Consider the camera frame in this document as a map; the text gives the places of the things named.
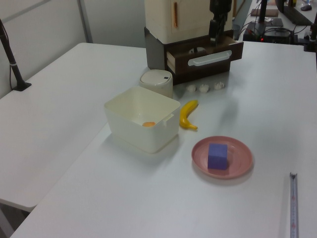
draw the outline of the white flower-shaped object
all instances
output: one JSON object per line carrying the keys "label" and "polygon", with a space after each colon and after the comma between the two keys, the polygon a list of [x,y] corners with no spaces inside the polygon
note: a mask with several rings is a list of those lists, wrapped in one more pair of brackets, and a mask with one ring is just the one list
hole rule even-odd
{"label": "white flower-shaped object", "polygon": [[202,93],[208,92],[209,91],[209,85],[207,85],[207,84],[200,85],[199,91],[201,91]]}
{"label": "white flower-shaped object", "polygon": [[219,89],[221,89],[221,88],[224,88],[224,83],[223,83],[223,82],[215,83],[214,86],[213,86],[213,88],[214,88],[215,90],[219,90]]}
{"label": "white flower-shaped object", "polygon": [[188,92],[193,93],[196,91],[196,86],[194,84],[191,84],[191,85],[188,85],[186,89]]}

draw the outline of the small white cup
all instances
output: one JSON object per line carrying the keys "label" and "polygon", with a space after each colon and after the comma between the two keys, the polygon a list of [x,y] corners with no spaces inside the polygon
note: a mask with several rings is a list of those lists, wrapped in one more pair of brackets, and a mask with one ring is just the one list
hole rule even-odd
{"label": "small white cup", "polygon": [[168,71],[152,69],[144,73],[140,78],[140,86],[173,98],[173,76]]}

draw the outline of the banana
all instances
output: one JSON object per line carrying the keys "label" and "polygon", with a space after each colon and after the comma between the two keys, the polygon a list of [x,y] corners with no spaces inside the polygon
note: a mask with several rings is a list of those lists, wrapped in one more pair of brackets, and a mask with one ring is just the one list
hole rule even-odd
{"label": "banana", "polygon": [[192,125],[187,117],[198,106],[198,100],[191,100],[180,110],[179,125],[185,129],[197,130],[197,126]]}

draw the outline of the measuring tape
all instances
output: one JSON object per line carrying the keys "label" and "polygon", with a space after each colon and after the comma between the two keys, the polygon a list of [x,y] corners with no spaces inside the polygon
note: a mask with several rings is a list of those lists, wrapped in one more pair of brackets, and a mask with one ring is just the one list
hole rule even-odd
{"label": "measuring tape", "polygon": [[298,238],[297,174],[290,173],[291,179],[291,238]]}

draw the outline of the plate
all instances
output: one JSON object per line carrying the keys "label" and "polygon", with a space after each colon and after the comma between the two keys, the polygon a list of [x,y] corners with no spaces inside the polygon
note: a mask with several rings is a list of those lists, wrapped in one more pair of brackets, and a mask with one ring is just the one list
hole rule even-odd
{"label": "plate", "polygon": [[[228,167],[226,170],[208,169],[210,143],[228,145]],[[250,149],[241,141],[227,136],[211,136],[199,141],[192,150],[195,165],[208,176],[217,179],[233,179],[245,174],[253,164]]]}

